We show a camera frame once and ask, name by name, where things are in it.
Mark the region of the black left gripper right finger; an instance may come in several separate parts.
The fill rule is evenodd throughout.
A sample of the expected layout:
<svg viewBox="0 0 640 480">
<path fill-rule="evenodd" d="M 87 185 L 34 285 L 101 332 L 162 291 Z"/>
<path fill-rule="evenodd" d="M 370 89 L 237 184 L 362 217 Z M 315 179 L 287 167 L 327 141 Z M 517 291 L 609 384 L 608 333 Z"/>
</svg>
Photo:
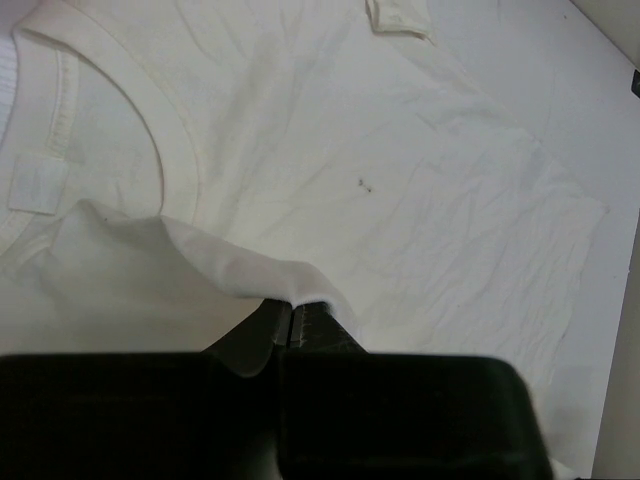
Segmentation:
<svg viewBox="0 0 640 480">
<path fill-rule="evenodd" d="M 325 305 L 279 359 L 286 479 L 549 479 L 528 388 L 491 357 L 365 351 Z"/>
</svg>

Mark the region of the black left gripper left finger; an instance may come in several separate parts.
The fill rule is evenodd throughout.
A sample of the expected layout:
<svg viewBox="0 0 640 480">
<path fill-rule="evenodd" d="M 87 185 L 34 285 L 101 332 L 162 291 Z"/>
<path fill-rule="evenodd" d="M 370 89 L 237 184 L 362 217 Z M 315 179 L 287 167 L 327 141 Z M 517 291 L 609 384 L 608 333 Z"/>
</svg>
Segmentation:
<svg viewBox="0 0 640 480">
<path fill-rule="evenodd" d="M 278 354 L 292 307 L 265 300 L 205 350 L 216 360 L 206 467 L 213 479 L 279 479 L 276 454 Z"/>
</svg>

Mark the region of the white t shirt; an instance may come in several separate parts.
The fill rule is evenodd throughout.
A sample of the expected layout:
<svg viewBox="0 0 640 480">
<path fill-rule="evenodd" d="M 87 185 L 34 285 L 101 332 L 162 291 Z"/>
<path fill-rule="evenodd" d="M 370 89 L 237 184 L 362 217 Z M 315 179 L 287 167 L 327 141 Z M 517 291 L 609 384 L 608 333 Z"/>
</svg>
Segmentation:
<svg viewBox="0 0 640 480">
<path fill-rule="evenodd" d="M 266 299 L 541 400 L 604 215 L 415 1 L 42 1 L 14 28 L 1 350 L 199 351 Z"/>
</svg>

